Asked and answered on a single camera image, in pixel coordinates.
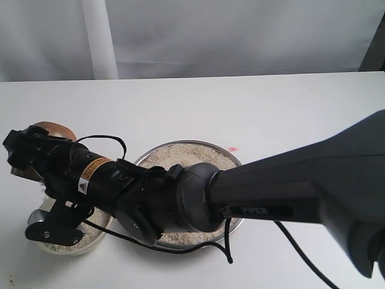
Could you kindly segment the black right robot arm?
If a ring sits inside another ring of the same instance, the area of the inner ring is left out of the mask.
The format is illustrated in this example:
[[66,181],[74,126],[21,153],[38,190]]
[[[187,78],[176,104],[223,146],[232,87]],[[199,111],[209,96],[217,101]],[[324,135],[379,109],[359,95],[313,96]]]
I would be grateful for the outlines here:
[[73,246],[95,208],[156,250],[165,232],[213,232],[233,218],[324,225],[355,268],[384,269],[384,111],[334,137],[230,170],[208,163],[165,170],[110,160],[31,125],[8,133],[11,172],[44,183],[55,200],[35,210],[29,240]]

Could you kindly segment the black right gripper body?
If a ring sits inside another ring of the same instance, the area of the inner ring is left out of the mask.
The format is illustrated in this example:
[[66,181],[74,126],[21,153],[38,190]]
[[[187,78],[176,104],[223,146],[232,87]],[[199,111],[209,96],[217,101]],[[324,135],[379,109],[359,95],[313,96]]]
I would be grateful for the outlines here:
[[120,159],[110,160],[64,138],[29,137],[29,166],[48,196],[91,205],[113,217],[118,201],[135,184],[120,164]]

